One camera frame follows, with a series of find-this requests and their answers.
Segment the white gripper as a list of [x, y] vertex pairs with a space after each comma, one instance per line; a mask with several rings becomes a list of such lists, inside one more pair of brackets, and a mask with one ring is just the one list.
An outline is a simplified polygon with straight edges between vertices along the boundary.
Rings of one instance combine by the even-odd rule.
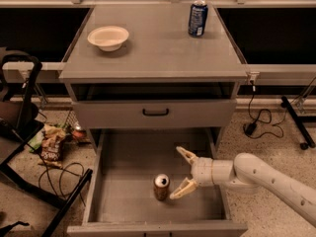
[[195, 153], [177, 146], [176, 150], [192, 165], [192, 179], [184, 178], [180, 185], [170, 193], [170, 199], [179, 199], [192, 192], [197, 187], [210, 187], [230, 182], [234, 177], [234, 164], [231, 160], [213, 160], [197, 157]]

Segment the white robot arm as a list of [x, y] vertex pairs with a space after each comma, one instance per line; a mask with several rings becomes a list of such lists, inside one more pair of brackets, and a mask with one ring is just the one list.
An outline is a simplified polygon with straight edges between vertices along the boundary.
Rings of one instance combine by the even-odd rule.
[[233, 160], [214, 160], [197, 157], [181, 146], [176, 150], [191, 165], [192, 177], [184, 178], [170, 194], [170, 199], [182, 198], [197, 188], [215, 185], [246, 192], [263, 187], [316, 226], [316, 190], [274, 169], [259, 157], [240, 153]]

